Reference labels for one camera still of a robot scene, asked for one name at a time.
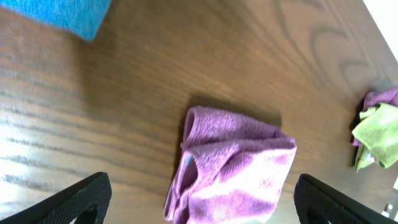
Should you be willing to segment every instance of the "white surface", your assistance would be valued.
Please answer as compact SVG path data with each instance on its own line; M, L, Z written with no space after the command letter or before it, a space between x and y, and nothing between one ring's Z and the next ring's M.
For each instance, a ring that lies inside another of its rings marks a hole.
M398 1L364 0L366 7L384 36L395 58L398 58Z

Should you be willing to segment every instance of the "crumpled purple cloth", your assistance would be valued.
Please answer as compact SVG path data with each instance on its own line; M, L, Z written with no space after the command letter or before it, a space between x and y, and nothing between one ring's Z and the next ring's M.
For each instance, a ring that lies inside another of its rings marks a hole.
M164 207L178 224L266 222L297 149L278 127L202 106L189 109L181 147Z
M389 88L380 92L369 92L366 94L362 111L367 111L370 107L376 106L378 103L388 103L398 106L398 86ZM353 146L362 146L358 139L353 139Z

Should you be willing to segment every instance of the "purple towel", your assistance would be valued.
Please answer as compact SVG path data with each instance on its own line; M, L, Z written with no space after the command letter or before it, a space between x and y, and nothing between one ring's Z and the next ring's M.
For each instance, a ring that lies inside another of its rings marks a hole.
M376 106L378 103L388 103L390 105L398 106L398 86L392 87L388 90L366 94L362 111L367 111L368 108ZM362 146L362 143L358 139L354 138L353 145Z
M164 207L178 224L266 222L297 148L278 127L202 106L189 109L181 147Z

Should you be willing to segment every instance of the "wooden surface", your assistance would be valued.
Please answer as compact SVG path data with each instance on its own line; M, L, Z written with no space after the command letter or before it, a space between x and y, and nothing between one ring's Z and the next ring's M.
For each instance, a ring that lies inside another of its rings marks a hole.
M356 174L348 126L398 64L361 1L114 0L93 43L0 9L0 218L97 171L106 223L164 223L187 108L242 112L297 139L269 223L298 223L309 173L380 212L393 167Z

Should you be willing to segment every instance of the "brown wooden table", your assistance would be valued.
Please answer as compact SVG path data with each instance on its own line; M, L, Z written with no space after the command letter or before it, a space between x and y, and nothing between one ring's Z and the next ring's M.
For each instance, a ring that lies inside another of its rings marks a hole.
M297 139L269 223L299 222L302 173L380 212L397 168L357 174L348 126L369 85L398 81L396 71L355 0L114 0L93 43L0 9L0 218L105 171L106 223L164 223L182 120L196 104Z

